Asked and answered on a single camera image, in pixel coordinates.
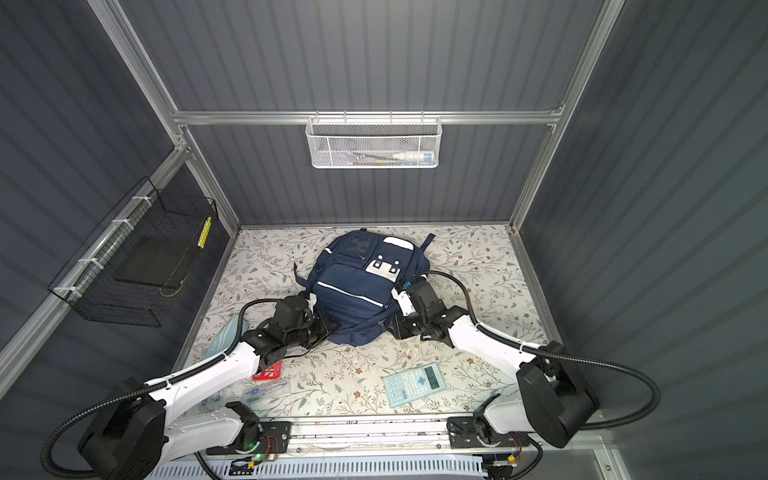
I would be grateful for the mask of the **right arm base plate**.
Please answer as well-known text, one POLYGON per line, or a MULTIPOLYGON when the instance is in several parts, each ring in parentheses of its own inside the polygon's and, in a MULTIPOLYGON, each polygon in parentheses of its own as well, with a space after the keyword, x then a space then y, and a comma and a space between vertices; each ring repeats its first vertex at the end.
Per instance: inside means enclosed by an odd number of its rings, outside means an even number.
POLYGON ((474 416, 453 416, 446 420, 446 430, 453 449, 504 448, 520 450, 530 441, 519 432, 499 434, 485 420, 474 416))

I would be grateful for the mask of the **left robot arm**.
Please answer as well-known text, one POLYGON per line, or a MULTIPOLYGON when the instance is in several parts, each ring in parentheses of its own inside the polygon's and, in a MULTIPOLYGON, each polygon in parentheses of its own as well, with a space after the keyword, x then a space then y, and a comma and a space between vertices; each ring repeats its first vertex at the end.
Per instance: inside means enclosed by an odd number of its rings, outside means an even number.
POLYGON ((100 479, 143 479, 156 467, 210 447, 255 446, 258 418, 243 403, 207 415, 187 416, 193 406, 222 389, 271 367, 289 349, 310 350, 332 331, 328 315, 302 295, 280 299, 259 327, 235 328, 237 341, 216 356, 145 383, 135 393, 124 382, 123 399, 96 413, 78 444, 100 479))

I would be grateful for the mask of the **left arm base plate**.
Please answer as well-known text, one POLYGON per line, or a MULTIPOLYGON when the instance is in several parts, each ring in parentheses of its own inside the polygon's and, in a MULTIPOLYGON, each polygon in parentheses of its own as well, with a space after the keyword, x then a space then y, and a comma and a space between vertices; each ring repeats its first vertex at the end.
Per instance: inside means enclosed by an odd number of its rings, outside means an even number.
POLYGON ((279 455, 287 452, 293 424, 288 421, 247 423, 235 440, 226 446, 208 448, 205 453, 221 455, 279 455))

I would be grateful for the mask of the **red card pack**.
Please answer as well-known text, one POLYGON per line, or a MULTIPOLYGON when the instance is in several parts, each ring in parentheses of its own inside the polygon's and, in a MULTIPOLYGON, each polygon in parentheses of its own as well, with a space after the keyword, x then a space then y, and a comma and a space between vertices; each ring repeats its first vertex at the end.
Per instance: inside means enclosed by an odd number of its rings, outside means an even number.
POLYGON ((283 361, 280 360, 270 367, 267 367, 265 370, 254 374, 252 380, 254 382, 279 380, 282 376, 282 366, 283 361))

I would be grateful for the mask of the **light blue pouch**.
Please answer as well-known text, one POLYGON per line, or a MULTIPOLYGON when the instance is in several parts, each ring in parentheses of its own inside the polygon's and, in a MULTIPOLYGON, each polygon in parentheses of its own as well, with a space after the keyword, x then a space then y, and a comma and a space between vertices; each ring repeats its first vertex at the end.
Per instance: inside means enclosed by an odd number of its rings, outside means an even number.
POLYGON ((233 342, 240 340, 242 334, 249 329, 249 323, 244 320, 238 327, 238 317, 234 315, 224 327, 213 337, 211 343, 202 356, 202 360, 207 360, 221 352, 227 350, 233 342))

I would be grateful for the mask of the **navy blue student backpack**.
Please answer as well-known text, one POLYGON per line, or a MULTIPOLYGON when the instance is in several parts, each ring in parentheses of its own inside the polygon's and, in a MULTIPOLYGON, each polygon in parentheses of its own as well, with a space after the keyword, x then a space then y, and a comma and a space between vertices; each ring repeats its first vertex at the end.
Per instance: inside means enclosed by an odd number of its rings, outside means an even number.
POLYGON ((422 244, 360 229, 334 239, 320 252, 306 277, 295 273, 296 282, 315 297, 314 308, 330 323, 328 340, 337 345, 360 347, 371 343, 402 312, 397 297, 430 261, 422 244))

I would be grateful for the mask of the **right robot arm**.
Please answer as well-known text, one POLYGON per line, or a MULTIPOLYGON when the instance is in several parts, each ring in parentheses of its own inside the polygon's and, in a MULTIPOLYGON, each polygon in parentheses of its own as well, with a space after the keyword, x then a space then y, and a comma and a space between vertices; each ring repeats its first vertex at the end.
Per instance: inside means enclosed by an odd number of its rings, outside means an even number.
POLYGON ((576 362, 548 356, 563 354, 561 344, 506 337, 478 321, 470 298, 464 307, 447 307, 424 277, 394 287, 391 296, 400 310, 393 320, 396 333, 443 343, 515 378, 518 399, 494 393, 473 412, 469 431, 480 443, 495 445, 508 434, 534 432, 563 448, 598 410, 596 395, 576 362))

